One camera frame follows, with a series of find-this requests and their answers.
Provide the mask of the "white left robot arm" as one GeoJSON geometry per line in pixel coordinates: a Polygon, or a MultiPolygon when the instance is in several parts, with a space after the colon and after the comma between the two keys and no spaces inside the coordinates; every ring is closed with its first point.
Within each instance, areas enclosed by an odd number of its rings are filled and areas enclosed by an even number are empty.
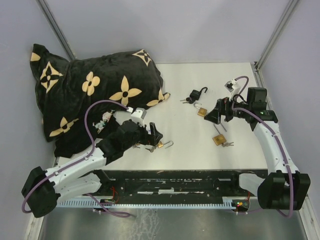
{"type": "Polygon", "coordinates": [[[23,185],[21,209],[41,218],[57,204],[77,196],[97,192],[106,195],[111,183],[97,170],[120,159],[134,145],[156,146],[163,138],[155,123],[140,126],[126,120],[117,130],[94,145],[94,149],[60,166],[32,169],[23,185]]]}

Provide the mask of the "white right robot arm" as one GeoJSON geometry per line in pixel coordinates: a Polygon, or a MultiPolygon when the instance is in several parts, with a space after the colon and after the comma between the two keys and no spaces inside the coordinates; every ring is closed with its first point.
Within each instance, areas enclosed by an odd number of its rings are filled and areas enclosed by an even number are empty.
{"type": "Polygon", "coordinates": [[[241,173],[229,183],[231,193],[240,196],[249,191],[257,197],[262,209],[300,210],[311,179],[308,174],[300,172],[286,150],[278,118],[273,110],[267,109],[267,90],[250,87],[246,100],[239,102],[238,98],[240,94],[218,99],[204,119],[214,124],[220,124],[222,117],[226,122],[233,118],[244,119],[260,144],[268,175],[261,178],[254,173],[241,173]]]}

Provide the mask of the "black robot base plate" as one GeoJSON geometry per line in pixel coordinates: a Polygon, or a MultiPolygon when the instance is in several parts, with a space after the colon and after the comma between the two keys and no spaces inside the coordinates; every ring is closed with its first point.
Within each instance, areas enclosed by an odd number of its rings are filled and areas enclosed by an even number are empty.
{"type": "Polygon", "coordinates": [[[221,204],[246,198],[240,174],[265,178],[267,170],[105,170],[108,179],[95,196],[116,197],[119,204],[221,204]]]}

